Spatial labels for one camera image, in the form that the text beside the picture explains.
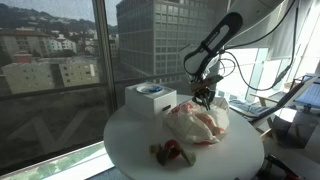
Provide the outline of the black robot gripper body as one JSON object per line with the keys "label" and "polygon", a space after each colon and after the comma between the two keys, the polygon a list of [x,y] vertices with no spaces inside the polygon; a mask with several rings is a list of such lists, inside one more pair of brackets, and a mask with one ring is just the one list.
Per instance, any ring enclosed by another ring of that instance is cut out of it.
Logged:
{"label": "black robot gripper body", "polygon": [[206,87],[205,89],[199,90],[197,92],[193,92],[192,101],[197,104],[200,104],[200,100],[203,100],[204,102],[206,102],[206,99],[209,99],[212,102],[214,97],[215,97],[215,91]]}

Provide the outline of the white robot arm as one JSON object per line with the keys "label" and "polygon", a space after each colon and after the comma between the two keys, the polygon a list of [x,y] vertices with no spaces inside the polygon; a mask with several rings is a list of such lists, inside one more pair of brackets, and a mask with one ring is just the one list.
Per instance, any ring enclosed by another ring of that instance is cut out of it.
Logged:
{"label": "white robot arm", "polygon": [[211,109],[215,91],[210,89],[223,79],[221,75],[208,77],[207,71],[217,63],[217,56],[225,46],[266,19],[285,0],[235,0],[212,31],[196,46],[186,45],[180,50],[184,71],[191,77],[192,101],[206,110]]}

